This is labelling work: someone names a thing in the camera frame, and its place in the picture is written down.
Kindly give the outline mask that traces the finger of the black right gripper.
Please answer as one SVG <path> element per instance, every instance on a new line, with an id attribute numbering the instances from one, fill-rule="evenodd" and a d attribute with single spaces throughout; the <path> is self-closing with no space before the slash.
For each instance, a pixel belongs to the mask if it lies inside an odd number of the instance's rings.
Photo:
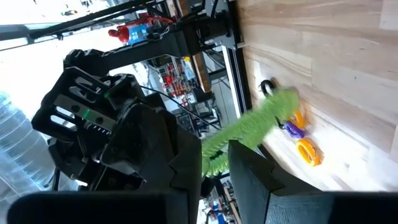
<path id="1" fill-rule="evenodd" d="M 200 140 L 161 107 L 123 109 L 101 153 L 102 187 L 199 187 Z"/>

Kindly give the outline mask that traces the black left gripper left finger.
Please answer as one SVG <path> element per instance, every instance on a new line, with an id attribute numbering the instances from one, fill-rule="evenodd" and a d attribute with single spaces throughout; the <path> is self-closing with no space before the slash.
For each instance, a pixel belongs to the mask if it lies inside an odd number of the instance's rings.
<path id="1" fill-rule="evenodd" d="M 138 189 L 44 192 L 24 196 L 7 212 L 8 223 L 195 223 L 201 187 L 201 141 L 177 138 L 177 156 L 162 167 L 160 157 L 143 171 Z"/>

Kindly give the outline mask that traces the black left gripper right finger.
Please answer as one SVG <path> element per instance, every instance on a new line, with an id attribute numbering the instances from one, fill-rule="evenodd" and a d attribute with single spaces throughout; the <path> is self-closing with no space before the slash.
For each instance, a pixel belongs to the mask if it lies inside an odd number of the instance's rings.
<path id="1" fill-rule="evenodd" d="M 243 223 L 397 224 L 397 194 L 322 191 L 237 140 L 228 145 Z"/>

